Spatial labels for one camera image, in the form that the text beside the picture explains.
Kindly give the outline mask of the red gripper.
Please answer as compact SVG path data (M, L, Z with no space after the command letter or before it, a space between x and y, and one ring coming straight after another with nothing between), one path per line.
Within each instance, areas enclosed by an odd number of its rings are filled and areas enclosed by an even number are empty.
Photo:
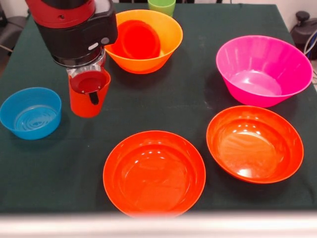
M89 94L93 105L99 104L97 91L107 84L107 76L101 71L85 71L70 78L71 88L81 94Z

